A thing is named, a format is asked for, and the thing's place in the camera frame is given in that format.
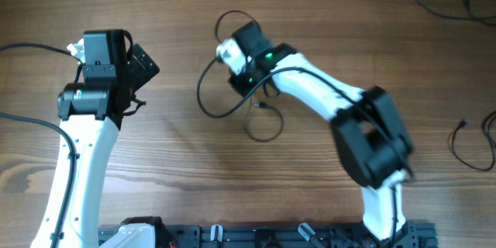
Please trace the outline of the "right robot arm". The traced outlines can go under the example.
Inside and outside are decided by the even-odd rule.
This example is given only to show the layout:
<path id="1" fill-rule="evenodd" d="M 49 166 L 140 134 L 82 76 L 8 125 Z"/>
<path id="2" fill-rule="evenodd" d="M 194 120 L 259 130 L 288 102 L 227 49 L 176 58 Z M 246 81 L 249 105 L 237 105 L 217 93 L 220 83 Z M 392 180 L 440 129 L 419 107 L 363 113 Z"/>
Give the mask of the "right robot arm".
<path id="1" fill-rule="evenodd" d="M 221 42 L 216 56 L 244 98 L 269 84 L 329 123 L 340 163 L 361 188 L 365 228 L 379 241 L 395 241 L 406 223 L 401 181 L 414 147 L 391 96 L 378 86 L 364 90 L 336 80 L 293 46 L 273 45 L 255 22 Z"/>

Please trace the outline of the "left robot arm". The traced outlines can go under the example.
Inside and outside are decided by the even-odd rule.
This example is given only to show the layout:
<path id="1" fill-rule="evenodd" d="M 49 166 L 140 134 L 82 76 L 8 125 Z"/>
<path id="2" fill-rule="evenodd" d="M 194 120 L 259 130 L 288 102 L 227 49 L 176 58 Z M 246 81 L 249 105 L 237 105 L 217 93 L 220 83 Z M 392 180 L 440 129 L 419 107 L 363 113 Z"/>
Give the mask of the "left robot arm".
<path id="1" fill-rule="evenodd" d="M 105 171 L 122 121 L 142 106 L 137 91 L 160 71 L 124 29 L 92 30 L 68 46 L 81 60 L 82 81 L 57 100 L 57 166 L 33 247 L 97 247 Z"/>

